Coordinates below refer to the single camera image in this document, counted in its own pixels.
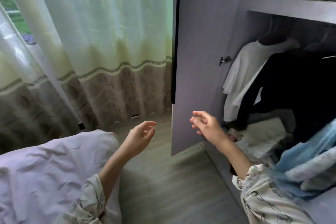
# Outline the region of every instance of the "closet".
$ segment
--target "closet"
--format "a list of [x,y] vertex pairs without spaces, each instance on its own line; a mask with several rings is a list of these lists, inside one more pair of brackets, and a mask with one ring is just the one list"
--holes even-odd
[[[192,111],[204,110],[223,121],[223,84],[243,46],[265,35],[271,18],[292,18],[336,24],[336,2],[317,0],[175,0],[173,57],[172,155],[202,142],[227,186],[240,204],[228,160],[197,135],[189,122]],[[336,189],[301,206],[317,224],[334,223]]]

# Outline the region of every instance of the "green grass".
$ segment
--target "green grass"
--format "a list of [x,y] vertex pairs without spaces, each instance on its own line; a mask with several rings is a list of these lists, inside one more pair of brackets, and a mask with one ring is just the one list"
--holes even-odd
[[[0,0],[0,4],[6,11],[18,10],[14,0]],[[21,34],[31,34],[30,29],[21,14],[11,14],[9,17]]]

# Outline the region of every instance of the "window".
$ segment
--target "window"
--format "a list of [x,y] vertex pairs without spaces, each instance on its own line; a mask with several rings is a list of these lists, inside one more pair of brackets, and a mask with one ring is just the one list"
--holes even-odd
[[21,16],[21,13],[16,6],[14,0],[0,0],[0,3],[11,18],[19,33],[23,35],[23,38],[25,39],[25,34],[28,34],[28,36],[30,35],[31,38],[30,29],[23,17]]

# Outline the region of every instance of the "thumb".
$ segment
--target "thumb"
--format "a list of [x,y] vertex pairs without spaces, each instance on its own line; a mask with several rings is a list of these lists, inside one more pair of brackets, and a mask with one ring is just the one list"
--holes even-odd
[[154,134],[155,134],[155,128],[151,128],[151,129],[148,131],[147,135],[145,135],[144,137],[145,137],[146,140],[149,140],[149,141],[150,141],[150,140],[152,140]]
[[195,124],[196,127],[198,127],[202,131],[203,129],[205,129],[206,124],[204,124],[201,121],[201,119],[202,119],[202,117],[197,117],[192,122]]

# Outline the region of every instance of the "floor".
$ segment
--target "floor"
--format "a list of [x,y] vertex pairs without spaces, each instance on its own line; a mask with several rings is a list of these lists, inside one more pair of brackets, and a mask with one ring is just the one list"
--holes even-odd
[[[147,118],[157,122],[148,148],[121,175],[119,201],[123,224],[243,224],[236,201],[200,145],[170,156],[171,112]],[[141,123],[117,125],[120,143]]]

